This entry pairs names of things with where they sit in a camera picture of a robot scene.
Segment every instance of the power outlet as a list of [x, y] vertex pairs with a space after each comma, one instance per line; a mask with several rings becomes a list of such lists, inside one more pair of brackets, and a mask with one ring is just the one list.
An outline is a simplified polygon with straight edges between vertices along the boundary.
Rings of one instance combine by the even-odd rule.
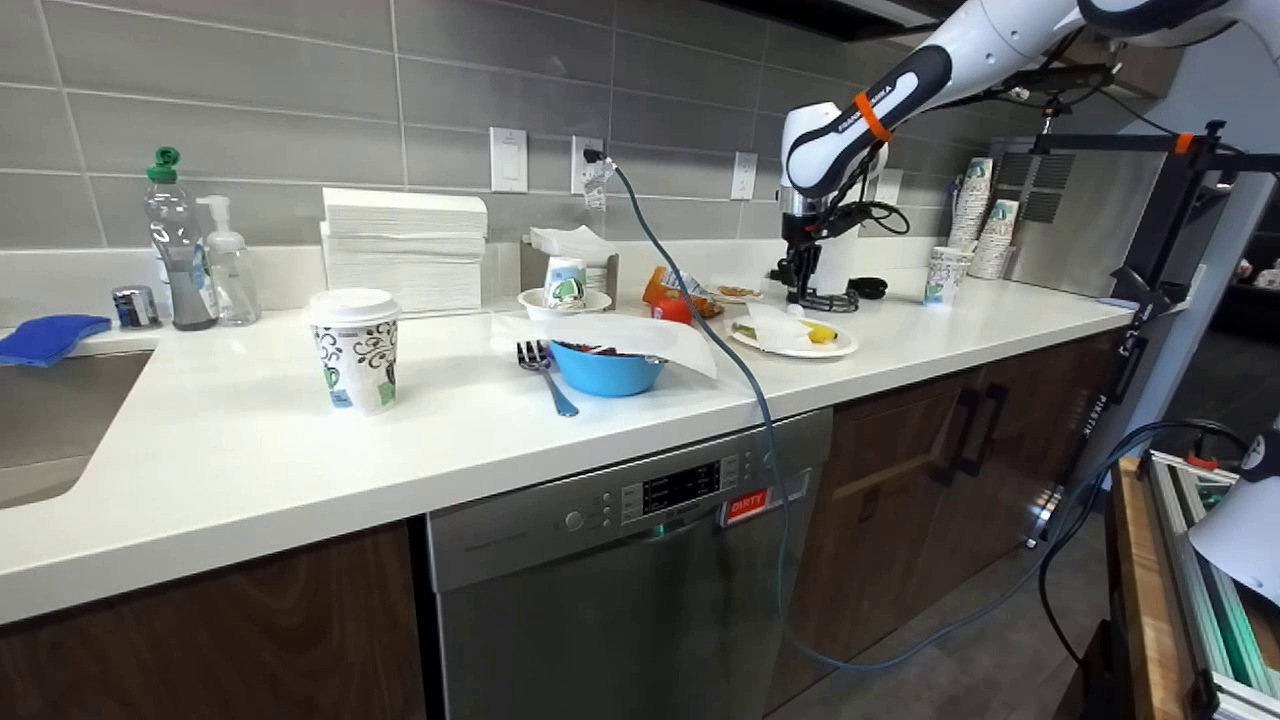
[[754, 197], [754, 154], [736, 154], [731, 155], [731, 200], [751, 200]]
[[573, 137], [573, 139], [569, 139], [569, 194], [583, 194], [588, 182], [591, 182], [597, 173], [603, 173], [600, 166], [588, 166], [588, 162], [583, 162], [588, 150], [600, 150], [600, 154], [603, 154], [603, 139], [597, 139], [597, 137]]
[[487, 130], [493, 194], [528, 194], [528, 132]]

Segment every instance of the gray tile wall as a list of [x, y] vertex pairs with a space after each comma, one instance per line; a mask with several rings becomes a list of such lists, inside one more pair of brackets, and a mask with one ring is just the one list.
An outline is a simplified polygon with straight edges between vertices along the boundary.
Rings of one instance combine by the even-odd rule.
[[[0, 249], [133, 249], [140, 167], [185, 154], [253, 246], [316, 246], [321, 189], [478, 194], [493, 239], [583, 219], [569, 137], [600, 137], [666, 238], [775, 238], [775, 132], [905, 44], [836, 44], [708, 0], [0, 0]], [[528, 130], [528, 197], [487, 194], [487, 132]], [[921, 232], [994, 132], [980, 104], [907, 125], [892, 166]], [[731, 155], [754, 200], [728, 200]], [[622, 197], [600, 219], [639, 238]]]

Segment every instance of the sink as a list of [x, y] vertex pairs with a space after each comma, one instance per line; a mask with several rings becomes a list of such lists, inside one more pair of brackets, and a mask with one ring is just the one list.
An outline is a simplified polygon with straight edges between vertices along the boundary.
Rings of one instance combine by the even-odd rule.
[[150, 352], [0, 369], [0, 510], [74, 488]]

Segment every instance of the wooden cabinet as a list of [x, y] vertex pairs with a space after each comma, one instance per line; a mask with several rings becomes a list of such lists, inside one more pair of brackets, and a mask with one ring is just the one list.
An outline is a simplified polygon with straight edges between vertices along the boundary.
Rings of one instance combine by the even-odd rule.
[[4, 720], [423, 718], [406, 530], [0, 629]]
[[933, 510], [907, 602], [916, 610], [1016, 552], [1025, 510], [1066, 480], [1091, 393], [1112, 369], [1112, 337], [1012, 357], [974, 374], [961, 393], [954, 471]]
[[[949, 465], [949, 421], [966, 375], [916, 384], [836, 410], [826, 471], [816, 488], [791, 633], [826, 651], [857, 657], [921, 606], [907, 606], [912, 565]], [[784, 643], [773, 699], [825, 675]]]
[[[791, 633], [851, 659], [1025, 546], [1025, 506], [1062, 480], [1109, 337], [836, 410]], [[825, 668], [780, 651], [773, 704]]]

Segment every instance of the dishwasher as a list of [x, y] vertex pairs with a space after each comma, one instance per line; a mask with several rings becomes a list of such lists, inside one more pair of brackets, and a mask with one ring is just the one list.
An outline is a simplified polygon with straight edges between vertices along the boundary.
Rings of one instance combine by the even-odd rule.
[[754, 720], [833, 414], [423, 525], [447, 720]]

